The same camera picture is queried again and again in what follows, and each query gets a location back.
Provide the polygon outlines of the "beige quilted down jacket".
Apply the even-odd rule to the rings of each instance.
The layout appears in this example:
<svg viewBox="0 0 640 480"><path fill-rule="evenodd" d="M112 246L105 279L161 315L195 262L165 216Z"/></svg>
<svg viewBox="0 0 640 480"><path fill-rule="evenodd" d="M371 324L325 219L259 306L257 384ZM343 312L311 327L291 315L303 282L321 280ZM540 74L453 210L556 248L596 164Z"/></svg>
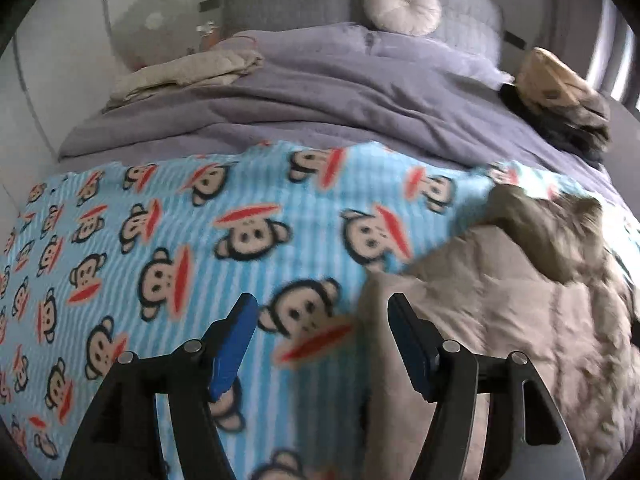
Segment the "beige quilted down jacket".
<svg viewBox="0 0 640 480"><path fill-rule="evenodd" d="M399 274L373 272L358 313L370 341L371 396L362 474L405 479L434 408L412 388L386 304L404 294L445 338L485 356L526 353L555 400L585 474L608 478L639 433L634 291L603 237L591 197L536 200L514 185L484 218Z"/></svg>

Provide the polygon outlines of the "tan and black clothes pile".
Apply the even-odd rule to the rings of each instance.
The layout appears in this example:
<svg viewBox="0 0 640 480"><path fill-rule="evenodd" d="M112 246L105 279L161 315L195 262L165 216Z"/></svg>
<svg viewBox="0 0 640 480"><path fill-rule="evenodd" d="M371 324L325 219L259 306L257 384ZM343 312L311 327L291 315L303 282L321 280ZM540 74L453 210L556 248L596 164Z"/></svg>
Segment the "tan and black clothes pile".
<svg viewBox="0 0 640 480"><path fill-rule="evenodd" d="M612 143L608 101L555 54L533 48L498 96L554 148L601 166Z"/></svg>

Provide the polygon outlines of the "blue monkey print blanket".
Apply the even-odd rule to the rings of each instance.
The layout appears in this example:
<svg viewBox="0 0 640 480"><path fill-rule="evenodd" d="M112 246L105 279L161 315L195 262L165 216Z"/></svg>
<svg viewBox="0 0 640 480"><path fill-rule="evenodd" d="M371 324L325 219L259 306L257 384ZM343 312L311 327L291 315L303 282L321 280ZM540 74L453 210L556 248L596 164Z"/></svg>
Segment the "blue monkey print blanket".
<svg viewBox="0 0 640 480"><path fill-rule="evenodd" d="M255 333L232 390L209 407L233 473L367 479L363 285L476 226L498 185L597 200L638 322L638 221L513 160L452 170L377 143L280 142L35 185L1 257L1 418L18 455L38 478L62 478L122 352L167 354L251 294Z"/></svg>

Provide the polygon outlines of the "beige folded cloth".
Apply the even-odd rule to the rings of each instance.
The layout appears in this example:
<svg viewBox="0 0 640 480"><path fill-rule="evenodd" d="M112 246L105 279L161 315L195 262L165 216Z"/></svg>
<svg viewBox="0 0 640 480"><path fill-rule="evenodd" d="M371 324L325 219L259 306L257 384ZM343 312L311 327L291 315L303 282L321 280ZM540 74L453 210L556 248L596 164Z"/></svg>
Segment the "beige folded cloth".
<svg viewBox="0 0 640 480"><path fill-rule="evenodd" d="M253 73L264 57L253 49L210 50L176 58L128 74L115 84L104 110L114 110L188 87L228 86Z"/></svg>

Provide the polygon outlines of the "purple grey duvet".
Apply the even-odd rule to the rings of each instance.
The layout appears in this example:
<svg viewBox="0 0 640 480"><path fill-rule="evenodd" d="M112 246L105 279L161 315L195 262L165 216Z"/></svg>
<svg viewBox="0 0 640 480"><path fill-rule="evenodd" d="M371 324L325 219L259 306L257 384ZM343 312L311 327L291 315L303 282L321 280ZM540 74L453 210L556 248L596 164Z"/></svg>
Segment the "purple grey duvet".
<svg viewBox="0 0 640 480"><path fill-rule="evenodd" d="M451 169L516 160L620 201L605 170L557 150L504 106L498 91L508 77L486 58L348 23L255 39L264 64L253 73L102 110L66 136L61 167L236 154L262 141L375 141Z"/></svg>

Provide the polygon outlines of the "grey round plush toy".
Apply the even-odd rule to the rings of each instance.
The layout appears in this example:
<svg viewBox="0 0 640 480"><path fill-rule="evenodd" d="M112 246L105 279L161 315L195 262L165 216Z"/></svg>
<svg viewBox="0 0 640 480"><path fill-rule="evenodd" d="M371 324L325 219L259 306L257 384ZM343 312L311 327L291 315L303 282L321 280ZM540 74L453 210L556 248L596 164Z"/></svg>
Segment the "grey round plush toy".
<svg viewBox="0 0 640 480"><path fill-rule="evenodd" d="M111 24L115 54L130 70L193 54L200 45L198 12L179 0L137 0Z"/></svg>

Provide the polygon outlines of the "round cream cushion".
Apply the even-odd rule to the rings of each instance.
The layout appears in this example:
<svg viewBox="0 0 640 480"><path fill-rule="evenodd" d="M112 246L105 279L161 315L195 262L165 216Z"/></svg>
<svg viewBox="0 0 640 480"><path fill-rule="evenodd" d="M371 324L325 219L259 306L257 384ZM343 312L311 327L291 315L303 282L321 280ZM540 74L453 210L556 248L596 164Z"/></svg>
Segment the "round cream cushion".
<svg viewBox="0 0 640 480"><path fill-rule="evenodd" d="M363 0L363 11L379 30L413 37L431 35L442 19L439 0Z"/></svg>

